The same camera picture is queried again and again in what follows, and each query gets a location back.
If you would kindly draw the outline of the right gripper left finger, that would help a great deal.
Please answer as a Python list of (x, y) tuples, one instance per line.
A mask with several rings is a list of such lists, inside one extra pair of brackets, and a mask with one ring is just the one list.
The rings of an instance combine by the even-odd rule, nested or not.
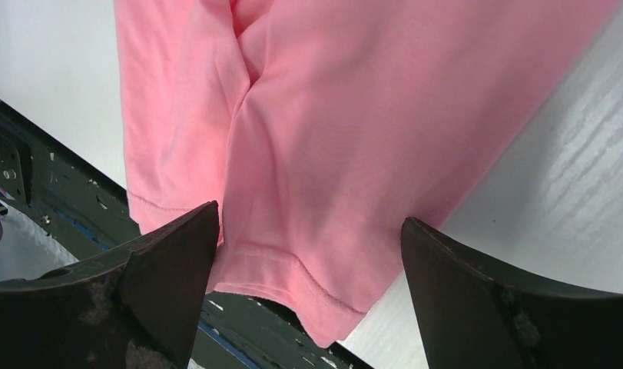
[(210, 201), (40, 278), (0, 281), (0, 368), (185, 368), (219, 233)]

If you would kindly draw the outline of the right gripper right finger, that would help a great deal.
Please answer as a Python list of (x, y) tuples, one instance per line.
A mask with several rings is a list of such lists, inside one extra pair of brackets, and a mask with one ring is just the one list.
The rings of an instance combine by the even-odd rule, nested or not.
[(431, 368), (623, 368), (623, 294), (533, 274), (416, 218), (401, 251)]

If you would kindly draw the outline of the pink t shirt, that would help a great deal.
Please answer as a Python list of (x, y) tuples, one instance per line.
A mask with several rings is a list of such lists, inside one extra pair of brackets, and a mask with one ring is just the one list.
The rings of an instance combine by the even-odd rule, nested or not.
[(131, 218), (220, 212), (209, 291), (348, 337), (615, 1), (117, 1)]

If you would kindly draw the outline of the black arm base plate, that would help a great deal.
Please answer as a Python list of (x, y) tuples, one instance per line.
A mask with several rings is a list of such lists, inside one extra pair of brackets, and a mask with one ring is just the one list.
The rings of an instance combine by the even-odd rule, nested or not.
[[(139, 235), (120, 185), (0, 102), (0, 188), (12, 207), (76, 258)], [(192, 353), (205, 368), (363, 368), (346, 348), (316, 346), (288, 308), (261, 298), (206, 296)]]

